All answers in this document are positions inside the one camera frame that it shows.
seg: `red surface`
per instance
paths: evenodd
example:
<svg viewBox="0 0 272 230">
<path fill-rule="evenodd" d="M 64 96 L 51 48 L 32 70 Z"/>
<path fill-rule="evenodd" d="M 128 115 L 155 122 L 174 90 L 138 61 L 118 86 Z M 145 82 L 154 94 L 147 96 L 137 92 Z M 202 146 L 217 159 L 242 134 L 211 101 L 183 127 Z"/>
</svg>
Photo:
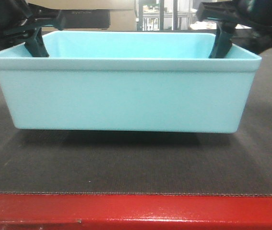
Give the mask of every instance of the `red surface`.
<svg viewBox="0 0 272 230">
<path fill-rule="evenodd" d="M 0 230 L 272 229 L 272 197 L 0 195 Z"/>
</svg>

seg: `light blue plastic bin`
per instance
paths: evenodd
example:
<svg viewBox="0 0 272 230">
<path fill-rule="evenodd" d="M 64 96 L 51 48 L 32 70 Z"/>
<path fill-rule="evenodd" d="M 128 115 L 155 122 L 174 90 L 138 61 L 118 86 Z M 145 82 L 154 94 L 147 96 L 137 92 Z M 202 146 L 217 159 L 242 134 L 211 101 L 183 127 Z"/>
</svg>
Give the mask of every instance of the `light blue plastic bin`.
<svg viewBox="0 0 272 230">
<path fill-rule="evenodd" d="M 232 133 L 261 58 L 233 46 L 208 59 L 212 34 L 53 32 L 49 58 L 0 52 L 17 128 Z"/>
</svg>

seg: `black clamp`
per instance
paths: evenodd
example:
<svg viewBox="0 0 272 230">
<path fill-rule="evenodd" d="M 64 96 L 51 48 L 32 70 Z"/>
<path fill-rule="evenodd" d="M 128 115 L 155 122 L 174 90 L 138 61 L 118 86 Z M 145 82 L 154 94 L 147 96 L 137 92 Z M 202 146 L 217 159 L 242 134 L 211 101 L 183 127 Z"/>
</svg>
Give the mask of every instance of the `black clamp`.
<svg viewBox="0 0 272 230">
<path fill-rule="evenodd" d="M 253 53 L 259 54 L 272 47 L 272 15 L 262 18 L 252 17 L 252 12 L 244 13 L 243 0 L 223 2 L 202 2 L 197 11 L 199 21 L 217 21 L 216 38 L 209 58 L 224 58 L 232 46 L 231 38 L 237 24 L 242 24 L 254 29 L 253 35 L 243 47 Z"/>
<path fill-rule="evenodd" d="M 33 57 L 49 57 L 42 38 L 42 27 L 53 26 L 63 30 L 65 18 L 61 10 L 33 4 L 22 5 L 22 10 L 25 15 L 22 20 L 0 30 L 0 50 L 25 42 L 25 47 Z"/>
</svg>

